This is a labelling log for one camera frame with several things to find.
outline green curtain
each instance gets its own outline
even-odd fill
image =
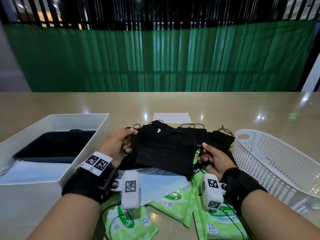
[[[314,21],[161,31],[5,25],[33,92],[294,91]]]

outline black fence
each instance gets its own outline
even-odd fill
[[[317,19],[320,0],[1,0],[3,24],[163,30]]]

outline white box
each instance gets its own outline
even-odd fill
[[[9,239],[13,231],[19,231],[19,228],[29,229],[27,230],[29,234],[30,228],[39,224],[61,198],[62,187],[75,172],[75,167],[94,153],[111,133],[108,115],[108,113],[52,114],[0,144],[1,172],[5,168],[12,167],[14,163],[12,156],[15,153],[43,133],[71,129],[97,130],[58,181],[0,184],[0,239]]]

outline beige table surface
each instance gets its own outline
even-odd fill
[[[319,92],[0,93],[0,111],[0,141],[50,114],[110,113],[112,127],[118,129],[148,124],[155,112],[188,112],[193,123],[204,124],[208,131],[222,125],[233,133],[263,131],[320,163]],[[188,229],[150,206],[147,210],[159,227],[153,240],[198,238],[193,221]],[[309,219],[320,227],[319,212]],[[17,239],[30,231],[17,230]],[[94,239],[102,239],[101,227]]]

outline forearm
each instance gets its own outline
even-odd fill
[[[320,238],[318,227],[262,190],[243,200],[241,212],[259,240]]]
[[[68,193],[49,211],[28,240],[91,240],[100,204],[88,197]]]

